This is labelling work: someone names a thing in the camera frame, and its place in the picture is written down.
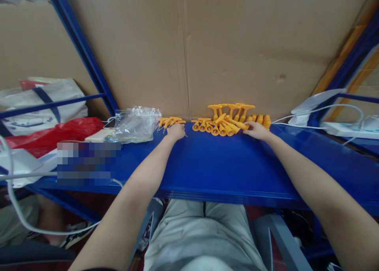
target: forearm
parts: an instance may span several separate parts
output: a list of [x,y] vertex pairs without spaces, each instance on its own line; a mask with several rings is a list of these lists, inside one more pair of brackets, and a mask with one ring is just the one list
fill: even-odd
[[70,271],[126,270],[147,207],[159,188],[175,139],[166,136],[140,163],[117,195]]
[[344,270],[377,270],[379,226],[323,169],[279,137],[267,143],[296,190],[316,214]]

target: clear plastic bag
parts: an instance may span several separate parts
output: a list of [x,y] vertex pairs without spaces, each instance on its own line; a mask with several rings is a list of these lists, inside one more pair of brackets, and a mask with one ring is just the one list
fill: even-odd
[[158,108],[135,106],[117,111],[113,132],[105,140],[109,143],[142,143],[153,140],[157,119],[162,114]]

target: white tote bag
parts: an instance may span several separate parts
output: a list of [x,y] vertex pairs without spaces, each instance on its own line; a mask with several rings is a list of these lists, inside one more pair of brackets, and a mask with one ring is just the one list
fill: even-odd
[[[10,109],[29,107],[50,102],[83,97],[84,94],[73,79],[62,79],[55,83],[18,92],[16,89],[0,92],[0,106]],[[30,135],[53,128],[58,123],[88,116],[85,101],[45,109],[2,119],[1,122],[14,136]]]

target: left hand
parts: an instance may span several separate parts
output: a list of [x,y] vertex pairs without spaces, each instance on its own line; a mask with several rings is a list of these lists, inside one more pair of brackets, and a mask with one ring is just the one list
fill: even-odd
[[173,140],[178,141],[186,135],[184,130],[184,125],[174,124],[171,128],[167,129],[167,136],[173,138]]

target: cardboard sheet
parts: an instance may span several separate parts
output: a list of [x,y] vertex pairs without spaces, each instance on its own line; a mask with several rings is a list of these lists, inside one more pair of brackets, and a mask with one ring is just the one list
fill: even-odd
[[[208,104],[289,113],[315,88],[365,0],[71,0],[121,109],[211,117]],[[26,76],[92,84],[53,7],[0,7],[3,87]],[[104,114],[104,106],[96,103]]]

